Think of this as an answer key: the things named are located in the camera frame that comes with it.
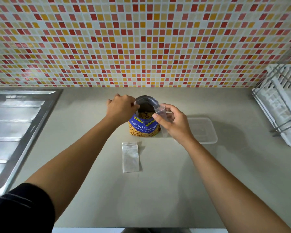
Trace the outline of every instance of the left hand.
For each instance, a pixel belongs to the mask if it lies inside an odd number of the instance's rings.
[[[126,123],[140,108],[140,105],[134,105],[135,101],[134,97],[116,94],[113,100],[107,101],[106,118],[114,121],[117,126]]]

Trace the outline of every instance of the countertop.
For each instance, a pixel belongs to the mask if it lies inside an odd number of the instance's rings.
[[[271,136],[271,124],[243,88],[64,89],[13,187],[99,122],[116,93],[150,95],[188,117],[210,118],[218,142],[205,147],[291,227],[291,148]],[[124,124],[111,135],[55,227],[224,228],[184,148],[172,138],[128,131]],[[123,141],[140,142],[141,172],[122,173]]]

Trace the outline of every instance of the mosaic tile wall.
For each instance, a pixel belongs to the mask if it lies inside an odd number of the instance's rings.
[[[249,87],[291,0],[0,0],[0,86]]]

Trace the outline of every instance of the black sleeve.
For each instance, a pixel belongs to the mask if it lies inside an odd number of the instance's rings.
[[[52,232],[55,209],[41,188],[23,183],[0,197],[0,230]]]

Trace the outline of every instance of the sink basin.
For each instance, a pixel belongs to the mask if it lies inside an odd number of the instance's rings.
[[[0,195],[11,187],[62,90],[0,90]]]

